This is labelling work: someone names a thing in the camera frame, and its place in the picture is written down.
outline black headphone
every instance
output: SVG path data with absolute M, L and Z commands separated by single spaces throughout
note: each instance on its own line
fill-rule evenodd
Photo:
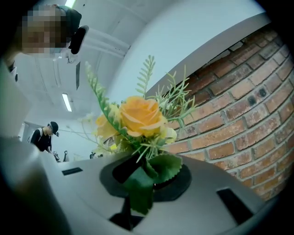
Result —
M 82 27 L 79 27 L 77 32 L 72 36 L 72 40 L 69 45 L 69 49 L 72 54 L 77 54 L 81 48 L 82 42 L 84 40 L 84 37 L 86 33 L 88 32 L 89 27 L 87 25 L 84 25 Z

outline black shirt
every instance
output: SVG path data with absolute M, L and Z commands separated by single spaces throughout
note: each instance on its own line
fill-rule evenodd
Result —
M 35 132 L 32 136 L 32 139 L 31 139 L 31 143 L 36 145 L 38 147 L 38 149 L 41 152 L 43 152 L 44 150 L 47 150 L 48 147 L 51 148 L 51 137 L 49 135 L 44 135 L 44 133 L 43 133 L 40 138 L 40 131 L 35 130 Z

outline artificial flower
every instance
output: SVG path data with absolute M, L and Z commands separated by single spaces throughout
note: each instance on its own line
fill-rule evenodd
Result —
M 111 145 L 110 146 L 110 150 L 112 150 L 112 151 L 115 151 L 115 150 L 117 150 L 117 146 L 116 146 L 116 144 L 113 144 L 113 145 Z
M 109 107 L 111 109 L 109 115 L 113 116 L 115 121 L 120 121 L 119 109 L 117 106 L 109 105 Z M 95 135 L 102 136 L 105 140 L 118 134 L 118 131 L 109 123 L 104 114 L 97 118 L 96 125 L 98 127 Z
M 145 100 L 141 96 L 131 96 L 120 107 L 122 124 L 133 137 L 150 137 L 160 133 L 166 119 L 159 110 L 156 100 Z
M 177 133 L 174 129 L 163 126 L 160 130 L 160 137 L 165 139 L 166 144 L 171 144 L 175 142 Z

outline person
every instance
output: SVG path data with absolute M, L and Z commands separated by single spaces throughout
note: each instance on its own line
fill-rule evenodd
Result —
M 45 150 L 51 152 L 51 138 L 55 134 L 58 136 L 58 125 L 56 122 L 50 122 L 46 127 L 36 129 L 32 135 L 30 142 L 38 147 L 41 152 Z
M 67 6 L 35 6 L 23 17 L 16 29 L 11 44 L 3 55 L 3 60 L 15 80 L 18 80 L 14 61 L 16 55 L 51 55 L 60 53 L 67 47 L 79 29 L 82 15 Z M 79 50 L 82 39 L 77 39 Z

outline white ceiling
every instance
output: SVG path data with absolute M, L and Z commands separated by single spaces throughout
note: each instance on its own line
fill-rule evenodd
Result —
M 80 25 L 90 27 L 79 53 L 78 90 L 72 89 L 75 66 L 59 65 L 61 85 L 58 86 L 53 60 L 27 55 L 16 58 L 18 84 L 40 110 L 47 107 L 59 114 L 67 112 L 61 94 L 68 93 L 73 115 L 98 113 L 98 104 L 85 78 L 85 61 L 92 65 L 100 82 L 107 88 L 140 32 L 173 2 L 175 0 L 76 0 L 73 8 L 82 14 Z

